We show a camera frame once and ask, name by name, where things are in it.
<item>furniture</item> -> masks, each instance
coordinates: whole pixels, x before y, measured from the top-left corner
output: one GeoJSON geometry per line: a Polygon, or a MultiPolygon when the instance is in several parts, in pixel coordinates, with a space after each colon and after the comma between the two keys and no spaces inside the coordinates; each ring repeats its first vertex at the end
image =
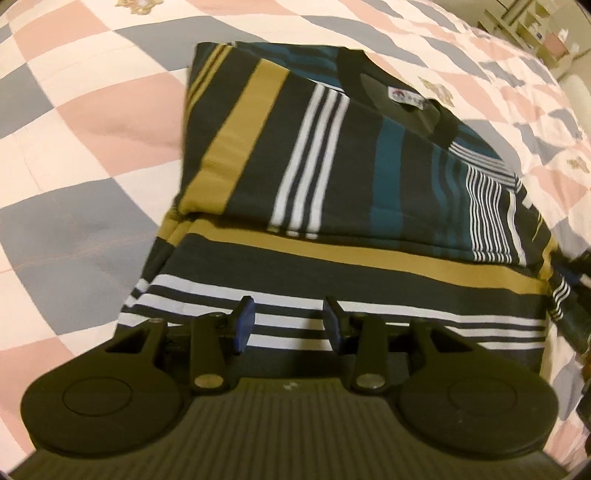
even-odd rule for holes
{"type": "Polygon", "coordinates": [[[487,9],[479,27],[538,57],[559,78],[572,64],[576,52],[572,44],[567,46],[568,39],[565,43],[558,36],[564,25],[557,25],[552,18],[557,10],[554,0],[534,0],[509,23],[487,9]]]}

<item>striped shirt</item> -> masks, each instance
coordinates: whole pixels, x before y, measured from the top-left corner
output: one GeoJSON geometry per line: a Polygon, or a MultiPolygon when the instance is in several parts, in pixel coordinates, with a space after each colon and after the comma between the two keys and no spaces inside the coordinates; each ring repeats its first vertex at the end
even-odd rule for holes
{"type": "Polygon", "coordinates": [[[321,312],[334,295],[539,370],[547,318],[573,302],[548,227],[490,145],[364,52],[200,43],[183,146],[121,324],[184,323],[248,294],[254,371],[333,374],[321,312]]]}

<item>metal rivet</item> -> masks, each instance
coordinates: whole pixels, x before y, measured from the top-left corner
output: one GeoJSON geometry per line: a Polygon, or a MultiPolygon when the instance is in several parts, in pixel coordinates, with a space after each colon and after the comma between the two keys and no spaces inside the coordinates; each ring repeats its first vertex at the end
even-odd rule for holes
{"type": "Polygon", "coordinates": [[[223,385],[223,378],[216,374],[203,374],[195,379],[199,388],[219,388],[223,385]]]}
{"type": "Polygon", "coordinates": [[[361,388],[374,390],[383,387],[386,384],[386,379],[379,374],[362,374],[357,377],[355,382],[361,388]]]}

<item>clothing tag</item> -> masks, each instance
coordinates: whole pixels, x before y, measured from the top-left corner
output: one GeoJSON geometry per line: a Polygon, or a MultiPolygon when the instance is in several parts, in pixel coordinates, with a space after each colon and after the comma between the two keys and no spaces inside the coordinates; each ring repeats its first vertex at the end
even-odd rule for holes
{"type": "Polygon", "coordinates": [[[390,100],[394,100],[394,102],[412,105],[417,107],[419,110],[423,110],[425,108],[425,102],[427,101],[425,97],[419,95],[418,93],[394,87],[388,87],[388,97],[390,100]]]}

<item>bedspread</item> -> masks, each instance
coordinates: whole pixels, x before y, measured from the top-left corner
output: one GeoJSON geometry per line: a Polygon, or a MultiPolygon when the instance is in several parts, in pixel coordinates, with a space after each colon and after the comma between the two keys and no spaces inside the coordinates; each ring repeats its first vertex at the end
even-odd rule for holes
{"type": "MultiPolygon", "coordinates": [[[[591,244],[591,143],[536,59],[426,0],[17,0],[0,17],[0,469],[33,450],[35,378],[109,338],[178,189],[187,66],[200,41],[365,50],[435,98],[521,178],[564,252],[591,244]]],[[[550,326],[542,375],[573,466],[583,380],[550,326]]]]}

